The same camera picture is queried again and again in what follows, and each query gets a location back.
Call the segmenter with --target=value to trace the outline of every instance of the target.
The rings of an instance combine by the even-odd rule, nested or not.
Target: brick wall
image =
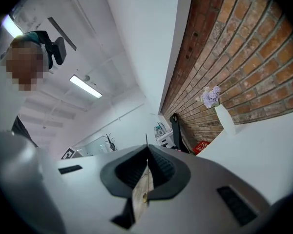
[[[293,112],[293,27],[274,0],[192,0],[162,107],[167,121],[180,115],[191,147],[223,129],[197,101],[215,85],[235,124]]]

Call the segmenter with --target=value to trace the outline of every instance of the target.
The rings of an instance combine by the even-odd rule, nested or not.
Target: wall
[[[154,126],[163,118],[151,114],[151,106],[138,87],[106,101],[93,110],[77,116],[57,133],[50,145],[53,159],[59,159],[69,146],[85,146],[110,134],[118,149],[146,143],[156,144]]]
[[[192,145],[223,129],[215,109],[197,101],[215,85],[235,124],[293,112],[293,27],[274,0],[192,0],[162,107],[166,119],[180,115]]]
[[[172,76],[191,0],[108,0],[137,83],[155,114]]]

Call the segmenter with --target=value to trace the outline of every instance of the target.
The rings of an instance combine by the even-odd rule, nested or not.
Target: person
[[[39,42],[37,33],[28,32],[13,39],[7,51],[1,55],[0,65],[6,68],[7,78],[12,79],[19,91],[35,91],[46,79],[49,56]],[[37,147],[19,116],[15,118],[12,131]]]

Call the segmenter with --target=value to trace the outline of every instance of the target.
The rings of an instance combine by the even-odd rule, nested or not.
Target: ceiling light
[[[9,15],[3,19],[2,24],[7,32],[9,32],[10,35],[14,38],[23,34],[23,32],[18,28],[18,26],[15,25]]]
[[[96,98],[100,98],[102,96],[98,91],[96,91],[95,89],[93,89],[92,87],[90,87],[88,84],[84,83],[76,75],[73,75],[73,77],[71,79],[69,79],[69,80],[72,83],[74,83],[77,86],[79,86],[80,88],[86,90],[88,93],[92,94]]]

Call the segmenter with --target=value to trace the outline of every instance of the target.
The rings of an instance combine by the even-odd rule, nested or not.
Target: white vase
[[[215,110],[218,115],[219,121],[224,127],[224,130],[226,131],[226,133],[229,136],[235,135],[235,126],[228,110],[222,104],[215,107]]]

